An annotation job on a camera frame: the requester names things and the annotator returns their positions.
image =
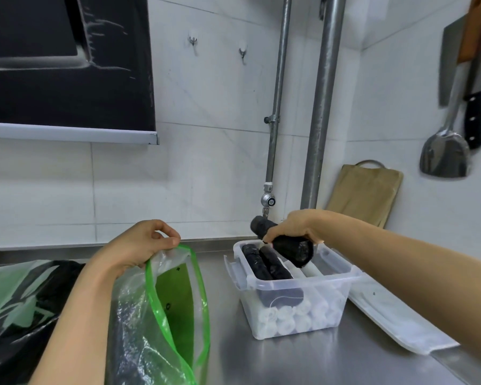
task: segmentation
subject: clear plastic bin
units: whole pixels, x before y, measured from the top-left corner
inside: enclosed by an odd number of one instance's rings
[[[224,264],[241,292],[244,312],[256,339],[339,325],[351,284],[362,274],[358,267],[320,244],[315,247],[312,265],[303,269],[280,257],[293,279],[263,281],[255,277],[241,251],[245,244],[258,248],[264,245],[261,240],[237,242],[233,246],[234,262],[224,256]],[[315,277],[307,277],[303,271]]]

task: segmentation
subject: white wall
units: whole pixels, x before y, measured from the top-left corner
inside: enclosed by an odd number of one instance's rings
[[[184,238],[251,234],[249,222],[261,212],[263,117],[272,111],[282,0],[148,1],[160,146],[0,140],[0,247],[105,242],[151,218]],[[320,206],[343,161],[366,4],[348,2]],[[293,1],[271,211],[277,221],[300,205],[318,9],[319,0]]]
[[[481,258],[481,151],[466,179],[427,178],[418,169],[444,116],[437,105],[443,28],[469,2],[391,0],[362,52],[345,161],[376,159],[404,172],[388,229]]]

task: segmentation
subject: stainless steel countertop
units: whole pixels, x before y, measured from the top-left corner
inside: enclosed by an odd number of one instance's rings
[[[481,385],[481,361],[463,348],[413,354],[397,345],[349,300],[336,329],[256,340],[223,255],[237,239],[187,242],[207,291],[211,349],[208,385]],[[86,259],[99,247],[0,251],[0,265],[33,259]]]

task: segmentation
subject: thin metal pipe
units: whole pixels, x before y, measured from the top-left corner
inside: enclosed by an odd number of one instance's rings
[[[301,209],[315,208],[317,206],[345,6],[346,0],[326,1],[321,54],[319,55],[312,123],[310,125],[310,138],[308,139],[305,178],[301,194]]]
[[[280,33],[280,49],[278,50],[278,64],[276,66],[276,85],[274,87],[273,113],[269,119],[271,136],[269,139],[269,154],[267,156],[266,182],[272,182],[274,172],[274,157],[276,155],[278,126],[280,125],[280,107],[282,104],[283,76],[285,73],[285,58],[287,56],[291,5],[292,0],[284,0],[282,28]]]

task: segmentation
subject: hand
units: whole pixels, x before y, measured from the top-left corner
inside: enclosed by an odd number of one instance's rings
[[[179,243],[180,234],[162,220],[144,220],[106,244],[91,262],[115,269],[120,276],[129,267],[144,265],[154,253],[172,249]]]
[[[320,213],[324,213],[324,211],[319,211],[316,209],[302,209],[291,212],[287,216],[286,220],[267,231],[263,241],[266,243],[272,243],[276,237],[280,235],[286,235],[292,237],[303,236],[313,241],[315,244],[321,243],[324,240],[319,238],[316,231],[312,227],[312,221]]]

